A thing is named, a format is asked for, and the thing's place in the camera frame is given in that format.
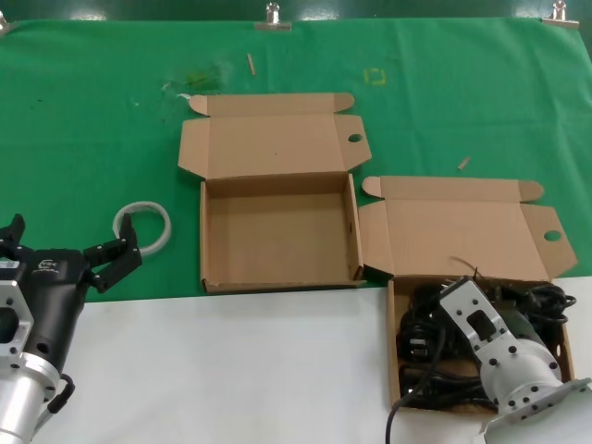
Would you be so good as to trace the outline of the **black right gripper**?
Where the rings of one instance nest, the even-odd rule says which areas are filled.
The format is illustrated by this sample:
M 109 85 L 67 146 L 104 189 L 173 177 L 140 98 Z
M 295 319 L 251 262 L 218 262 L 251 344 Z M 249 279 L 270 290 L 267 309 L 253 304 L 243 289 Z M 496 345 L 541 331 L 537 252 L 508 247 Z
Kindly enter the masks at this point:
M 514 302 L 498 302 L 497 311 L 505 325 L 517 339 L 537 341 L 537 333 L 531 322 L 522 314 Z

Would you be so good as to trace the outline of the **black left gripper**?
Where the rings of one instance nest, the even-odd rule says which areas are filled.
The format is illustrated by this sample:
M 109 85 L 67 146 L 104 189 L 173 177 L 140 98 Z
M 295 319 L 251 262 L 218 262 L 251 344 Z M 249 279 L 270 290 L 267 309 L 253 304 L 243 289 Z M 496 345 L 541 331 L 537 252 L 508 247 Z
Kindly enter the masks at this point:
M 142 265 L 131 216 L 122 217 L 120 237 L 82 252 L 69 249 L 32 250 L 20 240 L 25 220 L 15 214 L 1 228 L 1 258 L 18 262 L 1 279 L 15 280 L 33 318 L 23 351 L 43 358 L 56 370 L 64 368 L 86 293 L 105 293 Z

